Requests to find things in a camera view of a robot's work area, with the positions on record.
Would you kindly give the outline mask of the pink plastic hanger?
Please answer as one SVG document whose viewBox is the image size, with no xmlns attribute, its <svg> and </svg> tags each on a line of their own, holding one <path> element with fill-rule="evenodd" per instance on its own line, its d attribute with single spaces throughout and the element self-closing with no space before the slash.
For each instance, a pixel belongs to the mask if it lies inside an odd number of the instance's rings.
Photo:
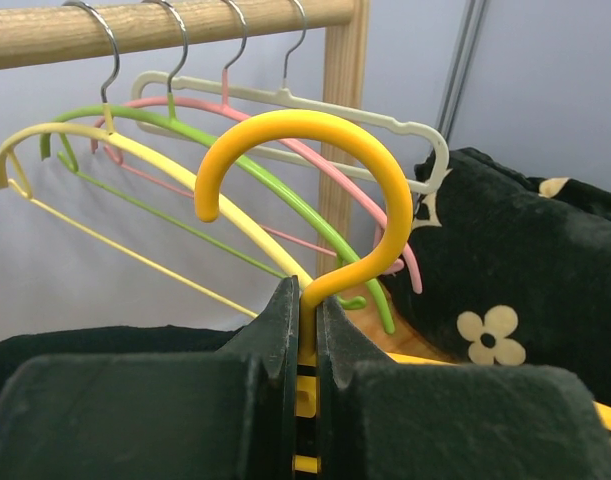
<svg viewBox="0 0 611 480">
<path fill-rule="evenodd" d="M 227 3 L 229 7 L 232 9 L 232 11 L 234 11 L 235 14 L 238 16 L 238 20 L 242 28 L 243 38 L 241 40 L 241 46 L 240 46 L 239 52 L 228 64 L 226 64 L 226 66 L 223 69 L 222 78 L 221 78 L 221 103 L 216 104 L 216 103 L 210 103 L 210 102 L 197 100 L 197 99 L 189 99 L 185 97 L 180 97 L 180 100 L 178 100 L 178 98 L 174 97 L 174 105 L 175 106 L 180 105 L 181 107 L 191 107 L 191 108 L 196 108 L 200 110 L 205 110 L 211 113 L 219 114 L 231 120 L 240 122 L 240 121 L 244 121 L 250 118 L 250 115 L 240 112 L 229 105 L 228 69 L 233 63 L 235 63 L 238 60 L 238 58 L 242 55 L 245 49 L 246 42 L 247 42 L 247 36 L 248 36 L 248 24 L 246 22 L 244 14 L 242 13 L 240 8 L 234 1 L 223 1 L 223 2 Z M 299 1 L 291 1 L 291 2 L 294 4 L 294 6 L 298 7 L 297 9 L 300 9 L 299 11 L 301 13 L 302 20 L 305 22 L 303 24 L 304 30 L 303 30 L 303 35 L 302 35 L 302 37 L 304 38 L 305 30 L 307 28 L 306 21 L 305 21 L 306 18 L 304 16 L 304 10 L 301 8 L 302 5 L 300 4 Z M 170 73 L 169 75 L 169 78 L 167 81 L 168 93 L 171 92 L 172 79 L 174 75 L 176 74 Z M 159 98 L 162 99 L 162 97 L 148 97 L 148 98 L 145 98 L 145 100 L 137 99 L 137 100 L 128 102 L 129 103 L 128 106 L 134 106 L 132 105 L 132 103 L 135 103 L 136 107 L 146 107 L 146 106 L 158 105 L 156 102 L 153 102 L 150 100 L 157 100 Z M 304 161 L 306 162 L 304 164 L 305 166 L 312 166 L 312 167 L 319 168 L 319 170 L 321 170 L 322 173 L 326 174 L 328 177 L 334 180 L 343 190 L 345 190 L 355 200 L 357 200 L 358 203 L 361 206 L 363 206 L 374 217 L 374 219 L 376 220 L 376 227 L 384 228 L 386 226 L 386 220 L 387 220 L 386 214 L 383 212 L 381 207 L 378 207 L 377 204 L 371 198 L 369 198 L 369 196 L 366 193 L 363 192 L 363 190 L 361 190 L 354 182 L 352 182 L 350 178 L 345 175 L 346 172 L 339 170 L 337 166 L 333 165 L 334 162 L 330 162 L 324 159 L 319 153 L 316 153 L 312 148 L 306 146 L 300 140 L 281 139 L 279 140 L 279 142 L 287 146 L 288 149 L 292 150 L 296 154 L 300 155 L 301 158 L 303 158 Z M 105 150 L 105 153 L 111 160 L 115 161 L 115 163 L 117 163 L 118 165 L 123 164 L 123 152 L 120 149 L 117 149 L 117 148 L 112 149 L 108 144 L 103 145 L 103 148 Z M 412 252 L 412 249 L 409 245 L 406 245 L 404 247 L 402 251 L 402 256 L 403 256 L 403 260 L 395 260 L 392 266 L 388 267 L 388 269 L 385 271 L 385 274 L 392 274 L 392 273 L 396 273 L 402 270 L 403 263 L 405 263 L 409 271 L 411 284 L 412 284 L 414 292 L 417 294 L 422 293 L 423 287 L 422 287 L 420 270 L 418 267 L 416 257 L 414 253 Z"/>
</svg>

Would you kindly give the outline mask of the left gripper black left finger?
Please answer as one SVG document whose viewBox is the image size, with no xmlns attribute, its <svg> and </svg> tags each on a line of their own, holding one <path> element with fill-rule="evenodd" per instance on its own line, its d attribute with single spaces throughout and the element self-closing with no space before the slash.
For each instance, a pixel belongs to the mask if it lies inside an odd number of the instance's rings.
<svg viewBox="0 0 611 480">
<path fill-rule="evenodd" d="M 290 479 L 299 288 L 213 352 L 55 354 L 0 394 L 0 479 Z"/>
</svg>

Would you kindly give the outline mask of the pale yellow hanger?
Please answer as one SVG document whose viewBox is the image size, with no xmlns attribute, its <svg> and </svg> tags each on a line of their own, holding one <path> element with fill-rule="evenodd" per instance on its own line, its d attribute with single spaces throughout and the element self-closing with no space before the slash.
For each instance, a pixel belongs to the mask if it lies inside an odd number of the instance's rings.
<svg viewBox="0 0 611 480">
<path fill-rule="evenodd" d="M 65 118 L 65 120 L 68 120 L 69 117 L 77 118 L 80 116 L 84 117 L 100 114 L 103 115 L 103 113 L 112 113 L 114 116 L 124 118 L 129 117 L 146 123 L 156 123 L 154 122 L 154 120 L 160 120 L 162 122 L 161 125 L 164 125 L 163 121 L 167 117 L 162 117 L 160 115 L 152 115 L 151 113 L 151 116 L 146 116 L 145 114 L 142 117 L 137 117 L 138 114 L 136 112 L 130 112 L 124 106 L 110 105 L 107 102 L 106 98 L 106 89 L 108 85 L 110 85 L 110 83 L 107 80 L 101 87 L 102 103 L 100 105 L 84 107 L 82 108 L 82 110 L 80 110 L 80 112 L 77 110 L 76 112 L 72 113 L 72 115 L 67 114 L 63 118 Z M 195 200 L 197 198 L 198 194 L 195 193 L 196 174 L 191 173 L 185 167 L 177 164 L 165 155 L 139 142 L 127 138 L 121 135 L 120 133 L 117 133 L 114 126 L 114 120 L 113 128 L 110 127 L 110 125 L 111 124 L 109 119 L 104 122 L 104 127 L 102 128 L 56 121 L 41 123 L 31 127 L 27 127 L 13 134 L 0 146 L 0 190 L 12 187 L 20 196 L 22 196 L 29 202 L 37 205 L 43 210 L 46 210 L 48 213 L 51 213 L 56 217 L 60 218 L 61 220 L 67 222 L 63 218 L 64 216 L 66 216 L 65 214 L 35 198 L 31 189 L 31 185 L 27 180 L 26 175 L 14 151 L 14 148 L 22 141 L 32 136 L 38 135 L 40 136 L 41 142 L 41 158 L 48 158 L 51 155 L 50 136 L 52 134 L 64 134 L 66 138 L 67 135 L 75 135 L 79 137 L 88 138 L 97 142 L 103 142 L 104 144 L 109 144 L 109 146 L 114 146 L 122 151 L 127 151 L 128 153 L 140 158 L 146 163 L 164 172 L 174 180 L 178 181 L 181 185 L 187 188 L 191 188 L 192 192 L 194 193 L 193 199 Z M 198 136 L 199 132 L 192 132 L 192 130 L 190 130 L 189 128 L 185 130 L 184 134 L 190 136 L 192 135 L 192 133 L 196 135 L 195 137 L 197 137 L 197 139 L 200 138 Z M 7 175 L 8 160 L 11 161 L 11 164 L 18 176 L 18 179 L 20 180 L 20 185 L 14 180 L 14 178 L 9 178 Z M 268 256 L 270 256 L 270 258 L 279 267 L 281 267 L 285 274 L 287 274 L 288 276 L 297 277 L 300 291 L 304 291 L 304 289 L 313 282 L 312 277 L 305 271 L 305 269 L 300 266 L 298 262 L 290 254 L 288 254 L 287 251 L 284 250 L 284 248 L 279 243 L 277 243 L 276 240 L 274 240 L 270 235 L 269 238 L 268 236 L 264 235 L 267 232 L 265 232 L 263 229 L 259 229 L 257 226 L 259 224 L 257 224 L 251 217 L 249 217 L 227 197 L 220 193 L 218 197 L 218 207 L 218 212 L 223 213 L 231 223 L 233 223 L 240 231 L 247 235 Z"/>
</svg>

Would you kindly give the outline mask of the white plastic hanger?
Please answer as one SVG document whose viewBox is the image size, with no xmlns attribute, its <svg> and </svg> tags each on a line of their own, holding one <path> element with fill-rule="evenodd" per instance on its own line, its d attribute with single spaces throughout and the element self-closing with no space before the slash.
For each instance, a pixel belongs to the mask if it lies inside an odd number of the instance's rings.
<svg viewBox="0 0 611 480">
<path fill-rule="evenodd" d="M 236 99 L 242 99 L 246 101 L 252 101 L 257 103 L 263 103 L 268 105 L 292 108 L 292 109 L 309 109 L 315 111 L 321 111 L 332 115 L 339 116 L 349 121 L 357 122 L 359 124 L 367 124 L 372 126 L 381 127 L 391 131 L 397 135 L 403 136 L 418 136 L 426 139 L 433 147 L 435 160 L 429 178 L 425 182 L 417 180 L 407 180 L 410 190 L 420 194 L 431 194 L 436 192 L 445 178 L 448 171 L 449 163 L 449 149 L 448 145 L 443 136 L 433 127 L 417 122 L 399 122 L 393 117 L 388 117 L 382 114 L 368 112 L 352 107 L 341 106 L 337 104 L 322 102 L 318 100 L 312 100 L 292 95 L 291 91 L 287 86 L 287 70 L 288 61 L 290 54 L 296 50 L 303 40 L 305 39 L 306 32 L 308 30 L 307 13 L 313 13 L 313 11 L 307 11 L 303 9 L 301 1 L 291 1 L 299 12 L 300 21 L 299 27 L 301 27 L 301 37 L 294 46 L 288 50 L 284 57 L 283 64 L 283 79 L 282 86 L 276 91 L 259 90 L 254 88 L 247 88 L 241 86 L 228 86 L 227 74 L 224 71 L 222 74 L 221 82 L 199 79 L 189 76 L 179 76 L 172 80 L 171 86 L 176 90 L 194 90 L 212 94 L 223 94 L 225 97 L 231 96 Z M 131 98 L 140 99 L 142 98 L 143 90 L 150 84 L 167 84 L 166 76 L 163 72 L 158 71 L 146 71 L 139 74 L 132 84 Z M 296 161 L 295 154 L 278 153 L 277 149 L 269 149 L 268 151 L 278 154 L 275 159 L 285 162 L 292 163 L 295 165 L 305 166 L 303 161 Z M 375 182 L 375 178 L 368 170 L 359 167 L 350 167 L 349 165 L 332 162 L 340 171 L 351 178 L 362 179 Z"/>
</svg>

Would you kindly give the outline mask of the black printed t shirt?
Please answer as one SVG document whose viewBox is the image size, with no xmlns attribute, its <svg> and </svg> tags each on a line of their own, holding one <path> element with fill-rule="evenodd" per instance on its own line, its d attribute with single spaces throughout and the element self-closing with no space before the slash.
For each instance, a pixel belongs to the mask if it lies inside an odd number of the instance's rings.
<svg viewBox="0 0 611 480">
<path fill-rule="evenodd" d="M 0 394 L 20 365 L 41 355 L 213 352 L 239 332 L 109 326 L 14 336 L 0 342 Z"/>
</svg>

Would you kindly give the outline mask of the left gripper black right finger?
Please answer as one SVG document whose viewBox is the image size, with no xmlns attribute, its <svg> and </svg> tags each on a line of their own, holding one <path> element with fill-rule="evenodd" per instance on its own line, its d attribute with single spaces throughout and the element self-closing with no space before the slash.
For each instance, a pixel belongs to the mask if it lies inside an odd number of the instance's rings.
<svg viewBox="0 0 611 480">
<path fill-rule="evenodd" d="M 399 364 L 327 300 L 317 310 L 323 479 L 611 479 L 580 380 L 551 367 Z"/>
</svg>

